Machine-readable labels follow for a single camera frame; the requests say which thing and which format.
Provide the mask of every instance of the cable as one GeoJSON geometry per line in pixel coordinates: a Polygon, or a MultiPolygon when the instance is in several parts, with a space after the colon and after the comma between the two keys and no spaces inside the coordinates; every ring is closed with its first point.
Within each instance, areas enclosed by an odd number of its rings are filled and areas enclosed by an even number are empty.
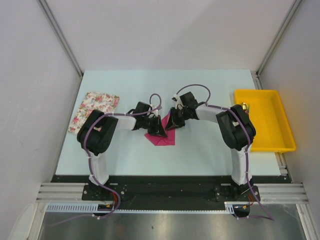
{"type": "MultiPolygon", "coordinates": [[[[262,205],[262,203],[260,202],[258,197],[255,195],[255,192],[254,192],[254,190],[253,190],[253,188],[252,188],[252,186],[250,184],[250,181],[249,181],[249,174],[248,174],[248,172],[249,172],[249,154],[248,154],[248,149],[249,149],[249,147],[251,145],[251,140],[250,140],[248,132],[246,131],[245,126],[240,121],[239,117],[230,108],[220,107],[220,106],[216,106],[216,105],[208,105],[208,107],[225,110],[225,111],[228,111],[229,113],[231,113],[234,116],[234,118],[236,119],[236,121],[239,123],[240,127],[242,128],[242,130],[243,130],[243,132],[244,132],[244,134],[246,136],[246,139],[247,139],[247,142],[248,142],[248,144],[247,144],[247,146],[245,148],[245,178],[246,178],[246,182],[248,183],[248,187],[249,187],[253,197],[255,198],[256,202],[262,208],[264,213],[267,214],[267,216],[252,215],[252,216],[249,216],[249,218],[262,218],[262,219],[268,219],[268,220],[274,221],[275,220],[274,217],[268,212],[268,210],[262,205]]],[[[248,217],[237,217],[237,219],[241,219],[241,218],[247,219],[248,217]]]]}
{"type": "Polygon", "coordinates": [[[187,85],[187,86],[184,86],[183,88],[181,88],[179,91],[176,92],[176,94],[178,95],[178,93],[180,93],[183,89],[186,89],[186,88],[192,87],[192,86],[199,86],[199,87],[205,88],[208,91],[208,98],[205,100],[205,105],[208,106],[208,101],[209,101],[209,99],[211,97],[211,92],[210,92],[210,89],[207,88],[205,85],[202,85],[202,84],[190,84],[190,85],[187,85]]]}
{"type": "MultiPolygon", "coordinates": [[[[88,137],[91,133],[91,131],[94,129],[95,125],[103,118],[107,117],[107,116],[130,116],[130,117],[134,117],[134,116],[138,116],[138,115],[144,115],[144,114],[149,114],[149,113],[152,113],[156,110],[160,110],[162,107],[161,107],[161,104],[162,104],[162,99],[160,97],[159,94],[157,93],[153,93],[151,94],[150,96],[150,99],[149,99],[149,102],[151,104],[151,99],[153,96],[157,96],[159,98],[159,105],[154,108],[154,109],[151,109],[149,111],[145,111],[145,112],[140,112],[140,113],[134,113],[134,114],[130,114],[130,113],[105,113],[104,115],[102,115],[101,117],[99,117],[97,120],[95,120],[95,122],[90,126],[88,132],[86,133],[85,137],[84,137],[84,141],[83,141],[83,148],[86,152],[86,154],[88,155],[88,159],[89,159],[89,171],[90,171],[90,174],[92,175],[92,178],[93,180],[102,188],[112,192],[113,194],[116,195],[117,199],[118,199],[118,204],[116,205],[116,207],[113,208],[113,210],[111,210],[110,212],[108,212],[106,215],[103,215],[103,216],[98,216],[97,219],[104,219],[106,217],[108,217],[110,214],[112,214],[114,211],[116,211],[119,207],[120,207],[120,203],[121,203],[121,198],[119,196],[119,194],[107,187],[107,186],[104,186],[103,184],[101,184],[98,179],[96,178],[95,174],[94,174],[94,171],[93,171],[93,168],[92,168],[92,156],[91,156],[91,153],[89,152],[89,150],[87,149],[87,140],[88,140],[88,137]]],[[[63,220],[63,221],[59,221],[59,222],[56,222],[56,223],[53,223],[53,224],[49,224],[50,227],[53,227],[53,226],[57,226],[57,225],[60,225],[60,224],[63,224],[63,223],[66,223],[68,221],[71,221],[71,220],[74,220],[74,219],[78,219],[78,218],[82,218],[82,217],[94,217],[94,214],[82,214],[82,215],[78,215],[78,216],[74,216],[74,217],[71,217],[71,218],[68,218],[66,220],[63,220]]]]}

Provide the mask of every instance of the yellow tray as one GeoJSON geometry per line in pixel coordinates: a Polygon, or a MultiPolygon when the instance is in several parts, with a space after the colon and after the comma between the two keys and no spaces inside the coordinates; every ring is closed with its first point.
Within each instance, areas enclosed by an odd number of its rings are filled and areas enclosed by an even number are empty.
{"type": "Polygon", "coordinates": [[[296,143],[276,90],[237,89],[236,104],[249,104],[249,117],[256,130],[252,152],[292,152],[296,143]]]}

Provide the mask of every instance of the plastic container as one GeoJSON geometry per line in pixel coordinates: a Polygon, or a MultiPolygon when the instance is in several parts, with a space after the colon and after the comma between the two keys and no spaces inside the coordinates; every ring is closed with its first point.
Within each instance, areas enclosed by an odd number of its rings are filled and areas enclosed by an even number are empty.
{"type": "Polygon", "coordinates": [[[249,117],[256,130],[252,152],[292,152],[296,143],[276,90],[237,89],[236,104],[249,104],[249,117]]]}

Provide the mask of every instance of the white table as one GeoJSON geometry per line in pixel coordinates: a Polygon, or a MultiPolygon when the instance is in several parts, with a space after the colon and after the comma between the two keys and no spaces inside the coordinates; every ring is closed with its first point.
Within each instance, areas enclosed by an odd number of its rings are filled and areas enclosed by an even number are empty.
{"type": "MultiPolygon", "coordinates": [[[[249,70],[141,70],[86,71],[80,86],[73,115],[88,91],[120,96],[117,113],[126,113],[141,101],[148,103],[152,93],[160,94],[164,117],[174,102],[173,95],[189,84],[203,84],[211,90],[210,104],[230,107],[235,89],[254,89],[249,70]]],[[[207,91],[190,87],[198,102],[205,101],[207,91]]],[[[154,146],[144,134],[119,130],[102,158],[107,161],[110,175],[127,176],[218,176],[231,175],[230,149],[224,143],[219,126],[209,121],[188,120],[177,129],[175,146],[154,146]]],[[[250,154],[252,175],[279,176],[273,152],[250,154]]],[[[77,142],[76,135],[67,133],[56,169],[56,175],[89,175],[88,158],[77,142]]]]}

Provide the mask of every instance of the white wall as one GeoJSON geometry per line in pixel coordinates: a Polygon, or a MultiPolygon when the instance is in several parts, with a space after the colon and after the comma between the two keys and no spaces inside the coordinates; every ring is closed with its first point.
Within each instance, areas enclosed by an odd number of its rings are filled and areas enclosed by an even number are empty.
{"type": "Polygon", "coordinates": [[[79,78],[36,0],[0,1],[0,239],[41,182],[64,138],[79,78]]]}
{"type": "Polygon", "coordinates": [[[293,0],[48,0],[82,70],[257,70],[293,0]]]}
{"type": "Polygon", "coordinates": [[[320,224],[320,1],[300,6],[262,73],[264,88],[276,89],[296,141],[285,155],[294,181],[303,182],[320,224]]]}

